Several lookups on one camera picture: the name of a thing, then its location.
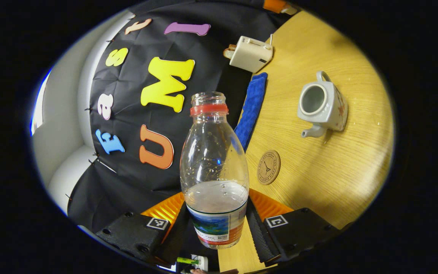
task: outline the teapot opening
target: teapot opening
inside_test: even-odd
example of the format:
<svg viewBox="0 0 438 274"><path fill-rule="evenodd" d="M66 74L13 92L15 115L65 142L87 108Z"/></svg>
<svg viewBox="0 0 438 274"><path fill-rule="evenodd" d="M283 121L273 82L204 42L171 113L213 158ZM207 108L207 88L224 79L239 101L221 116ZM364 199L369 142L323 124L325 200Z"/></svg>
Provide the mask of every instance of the teapot opening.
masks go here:
<svg viewBox="0 0 438 274"><path fill-rule="evenodd" d="M312 85L307 88L301 99L301 109L306 115L317 113L324 106L327 94L324 87L320 85Z"/></svg>

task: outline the teapot spout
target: teapot spout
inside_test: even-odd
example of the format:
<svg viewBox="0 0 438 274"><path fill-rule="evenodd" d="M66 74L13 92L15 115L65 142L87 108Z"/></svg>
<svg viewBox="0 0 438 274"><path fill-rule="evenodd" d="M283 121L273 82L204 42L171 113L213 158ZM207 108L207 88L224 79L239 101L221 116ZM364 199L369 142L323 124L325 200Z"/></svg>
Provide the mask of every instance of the teapot spout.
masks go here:
<svg viewBox="0 0 438 274"><path fill-rule="evenodd" d="M302 131L302 138L305 137L321 137L327 131L327 128L319 125L313 125L310 129Z"/></svg>

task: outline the orange object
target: orange object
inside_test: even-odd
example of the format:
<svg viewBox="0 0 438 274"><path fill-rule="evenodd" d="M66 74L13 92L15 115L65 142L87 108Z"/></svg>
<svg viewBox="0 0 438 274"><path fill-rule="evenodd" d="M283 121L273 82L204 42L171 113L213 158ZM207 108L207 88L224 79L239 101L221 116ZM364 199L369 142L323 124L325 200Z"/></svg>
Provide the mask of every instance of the orange object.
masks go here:
<svg viewBox="0 0 438 274"><path fill-rule="evenodd" d="M179 192L174 196L161 201L160 203L150 207L149 209L141 213L141 215L168 220L170 222L170 228L166 232L165 237L163 237L162 243L163 241L165 241L168 233L172 229L173 224L175 223L175 220L179 215L182 204L184 204L184 194L182 192Z"/></svg>
<svg viewBox="0 0 438 274"><path fill-rule="evenodd" d="M287 2L283 0L265 0L263 3L263 8L271 10L275 13L280 13L287 5Z"/></svg>
<svg viewBox="0 0 438 274"><path fill-rule="evenodd" d="M140 29L144 28L145 26L148 26L148 24L150 22L151 22L151 18L146 19L143 23L135 22L134 24L132 24L131 26L129 26L125 29L125 35L127 35L128 33L132 32L132 31L140 30Z"/></svg>
<svg viewBox="0 0 438 274"><path fill-rule="evenodd" d="M161 169L167 169L172 165L174 152L173 145L167 137L149 130L146 128L146 125L142 125L140 129L140 139L143 142L151 140L163 147L163 155L160 156L147 151L144 146L140 146L141 163L148 163Z"/></svg>
<svg viewBox="0 0 438 274"><path fill-rule="evenodd" d="M254 204L254 207L256 207L256 210L262 222L265 220L265 218L278 216L294 211L290 207L278 201L275 201L274 199L254 189L250 189L249 195L252 203Z"/></svg>
<svg viewBox="0 0 438 274"><path fill-rule="evenodd" d="M201 113L208 112L225 112L228 113L229 109L226 104L206 104L198 105L190 108L190 116L194 116Z"/></svg>

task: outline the white wall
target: white wall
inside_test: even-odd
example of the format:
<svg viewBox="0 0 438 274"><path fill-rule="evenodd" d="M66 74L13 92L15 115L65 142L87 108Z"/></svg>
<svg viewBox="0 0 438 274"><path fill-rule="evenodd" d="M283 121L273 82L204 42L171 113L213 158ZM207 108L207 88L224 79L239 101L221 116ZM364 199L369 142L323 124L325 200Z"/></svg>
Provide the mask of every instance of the white wall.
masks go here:
<svg viewBox="0 0 438 274"><path fill-rule="evenodd" d="M67 213L73 187L95 160L90 133L90 85L110 40L133 16L119 12L89 31L52 68L43 96L43 124L32 136L35 160L49 194Z"/></svg>
<svg viewBox="0 0 438 274"><path fill-rule="evenodd" d="M80 176L89 167L89 160L94 161L96 159L96 156L93 156L93 154L94 148L86 145L81 146L59 166L50 184L47 186L50 197L66 215L68 204L68 197L66 195L71 195Z"/></svg>

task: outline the blue towel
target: blue towel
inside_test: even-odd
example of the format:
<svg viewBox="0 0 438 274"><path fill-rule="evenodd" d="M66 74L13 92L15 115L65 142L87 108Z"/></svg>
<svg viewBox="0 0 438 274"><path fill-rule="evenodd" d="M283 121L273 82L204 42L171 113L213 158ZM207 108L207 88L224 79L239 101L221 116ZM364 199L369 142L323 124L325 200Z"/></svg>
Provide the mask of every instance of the blue towel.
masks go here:
<svg viewBox="0 0 438 274"><path fill-rule="evenodd" d="M243 106L243 116L236 126L234 132L240 139L244 151L248 148L249 141L252 135L252 129L258 119L263 97L265 96L266 78L268 74L263 72L252 77L246 92L246 100Z"/></svg>

